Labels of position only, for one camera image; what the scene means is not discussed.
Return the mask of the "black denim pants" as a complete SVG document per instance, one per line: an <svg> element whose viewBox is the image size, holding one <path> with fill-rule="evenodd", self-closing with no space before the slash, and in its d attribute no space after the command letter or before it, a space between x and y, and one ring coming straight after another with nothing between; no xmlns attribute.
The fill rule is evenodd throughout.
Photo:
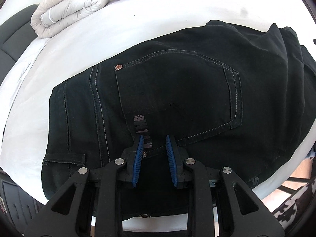
<svg viewBox="0 0 316 237"><path fill-rule="evenodd" d="M144 137L138 187L170 182L166 137L254 188L287 163L315 121L315 60L290 27L217 20L149 40L56 86L42 165L46 198Z"/></svg>

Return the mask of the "dark bedside nightstand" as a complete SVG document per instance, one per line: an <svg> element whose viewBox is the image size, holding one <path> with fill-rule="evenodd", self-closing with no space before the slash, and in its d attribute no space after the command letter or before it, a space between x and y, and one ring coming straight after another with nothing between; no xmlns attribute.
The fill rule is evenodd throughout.
<svg viewBox="0 0 316 237"><path fill-rule="evenodd" d="M20 233L43 207L6 174L1 174L1 205Z"/></svg>

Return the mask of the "white bed mattress sheet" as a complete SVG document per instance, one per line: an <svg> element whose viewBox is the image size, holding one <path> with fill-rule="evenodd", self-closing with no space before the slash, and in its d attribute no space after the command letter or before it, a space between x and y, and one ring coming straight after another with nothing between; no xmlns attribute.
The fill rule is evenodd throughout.
<svg viewBox="0 0 316 237"><path fill-rule="evenodd" d="M48 145L49 100L53 89L137 44L183 29L203 27L212 20L260 32L267 32L271 25L290 27L315 60L312 0L112 0L56 36L36 38L4 79L1 167L27 194L45 206L50 198L43 192L41 173ZM272 213L315 178L302 179L303 185L296 190L285 185L304 159L314 157L315 121L287 163L263 183L248 187ZM187 236L188 205L187 188L175 187L171 174L170 182L164 182L163 173L154 173L143 187L136 184L120 190L122 236ZM284 236L314 235L314 220L315 210L297 233L286 235L284 231ZM11 235L25 236L25 230L20 233L8 217L3 218L2 229Z"/></svg>

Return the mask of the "dark grey upholstered headboard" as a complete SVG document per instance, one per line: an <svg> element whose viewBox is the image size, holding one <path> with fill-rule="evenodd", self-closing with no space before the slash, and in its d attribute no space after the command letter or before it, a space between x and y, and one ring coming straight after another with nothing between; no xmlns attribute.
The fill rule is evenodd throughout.
<svg viewBox="0 0 316 237"><path fill-rule="evenodd" d="M1 25L1 82L26 48L37 38L34 29L31 27L31 17L37 7L37 5L31 5L16 13Z"/></svg>

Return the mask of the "folded beige grey duvet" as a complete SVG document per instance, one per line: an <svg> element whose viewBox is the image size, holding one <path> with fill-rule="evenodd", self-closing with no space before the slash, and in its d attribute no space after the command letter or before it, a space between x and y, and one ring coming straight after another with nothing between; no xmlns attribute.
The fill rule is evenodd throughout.
<svg viewBox="0 0 316 237"><path fill-rule="evenodd" d="M102 9L110 0L43 0L31 17L39 38L51 38L72 24Z"/></svg>

